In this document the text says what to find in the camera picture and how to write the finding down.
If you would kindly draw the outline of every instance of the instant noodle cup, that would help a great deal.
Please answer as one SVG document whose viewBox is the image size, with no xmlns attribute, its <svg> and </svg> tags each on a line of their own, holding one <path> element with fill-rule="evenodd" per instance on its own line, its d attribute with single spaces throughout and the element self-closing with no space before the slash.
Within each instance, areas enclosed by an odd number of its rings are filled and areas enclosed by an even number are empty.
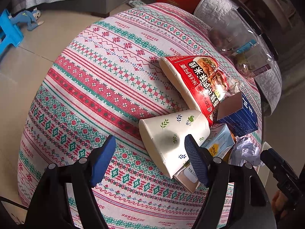
<svg viewBox="0 0 305 229">
<path fill-rule="evenodd" d="M 210 56 L 162 57 L 160 67 L 187 106 L 201 111 L 211 126 L 211 113 L 228 91 L 227 79 L 218 70 L 217 61 Z"/>
</svg>

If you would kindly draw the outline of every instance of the blue stuffed monkey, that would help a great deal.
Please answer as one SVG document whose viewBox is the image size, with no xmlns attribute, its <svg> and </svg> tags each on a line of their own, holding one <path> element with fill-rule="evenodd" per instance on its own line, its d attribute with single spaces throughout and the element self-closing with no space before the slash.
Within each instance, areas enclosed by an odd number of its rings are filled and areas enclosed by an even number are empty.
<svg viewBox="0 0 305 229">
<path fill-rule="evenodd" d="M 28 31 L 32 31 L 33 29 L 35 29 L 36 27 L 38 27 L 43 23 L 43 21 L 37 22 L 37 19 L 40 17 L 40 15 L 41 15 L 40 10 L 34 8 L 33 12 L 25 10 L 18 13 L 15 17 L 11 17 L 10 21 L 13 25 L 19 22 L 27 23 Z"/>
</svg>

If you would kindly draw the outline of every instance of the tablecloth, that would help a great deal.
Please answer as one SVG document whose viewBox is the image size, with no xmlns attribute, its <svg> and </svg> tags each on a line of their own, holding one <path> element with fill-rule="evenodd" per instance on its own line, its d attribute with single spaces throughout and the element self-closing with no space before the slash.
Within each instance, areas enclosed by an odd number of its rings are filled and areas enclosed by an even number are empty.
<svg viewBox="0 0 305 229">
<path fill-rule="evenodd" d="M 116 151 L 95 188 L 105 221 L 114 228 L 190 228 L 207 189 L 187 192 L 165 177 L 147 154 L 138 121 L 188 109 L 159 67 L 162 56 L 210 55 L 243 92 L 258 116 L 260 95 L 207 38 L 206 25 L 169 4 L 154 3 L 97 21 L 82 31 L 48 71 L 30 107 L 18 160 L 19 196 L 30 203 L 49 163 L 72 164 L 116 137 Z M 74 222 L 81 226 L 68 187 Z"/>
</svg>

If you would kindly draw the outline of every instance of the metal screw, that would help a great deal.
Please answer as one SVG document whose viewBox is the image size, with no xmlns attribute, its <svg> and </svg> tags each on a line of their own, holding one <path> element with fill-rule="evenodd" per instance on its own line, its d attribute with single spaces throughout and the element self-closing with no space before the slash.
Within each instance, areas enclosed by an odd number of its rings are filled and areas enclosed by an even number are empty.
<svg viewBox="0 0 305 229">
<path fill-rule="evenodd" d="M 85 162 L 87 162 L 87 158 L 86 157 L 82 157 L 78 162 L 80 164 L 84 164 Z"/>
<path fill-rule="evenodd" d="M 250 163 L 245 163 L 245 166 L 246 166 L 246 168 L 248 168 L 248 169 L 252 169 L 252 164 L 250 164 Z"/>
<path fill-rule="evenodd" d="M 220 157 L 214 157 L 213 161 L 217 164 L 220 164 L 222 162 L 222 159 Z"/>
<path fill-rule="evenodd" d="M 51 163 L 51 164 L 49 164 L 49 166 L 48 166 L 49 169 L 54 169 L 55 167 L 56 167 L 56 164 L 54 164 L 54 163 Z"/>
</svg>

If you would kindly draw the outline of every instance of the blue gripper pad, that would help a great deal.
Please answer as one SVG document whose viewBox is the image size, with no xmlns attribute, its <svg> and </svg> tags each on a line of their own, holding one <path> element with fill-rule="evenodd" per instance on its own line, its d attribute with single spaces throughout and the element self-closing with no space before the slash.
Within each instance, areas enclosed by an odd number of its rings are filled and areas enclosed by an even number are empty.
<svg viewBox="0 0 305 229">
<path fill-rule="evenodd" d="M 92 164 L 92 177 L 90 180 L 91 187 L 95 187 L 97 183 L 102 181 L 114 154 L 115 148 L 115 137 L 109 135 L 105 143 L 101 147 L 93 149 L 88 156 L 88 160 Z"/>
<path fill-rule="evenodd" d="M 209 182 L 208 165 L 202 158 L 200 148 L 191 134 L 185 137 L 184 147 L 198 180 L 207 186 Z"/>
</svg>

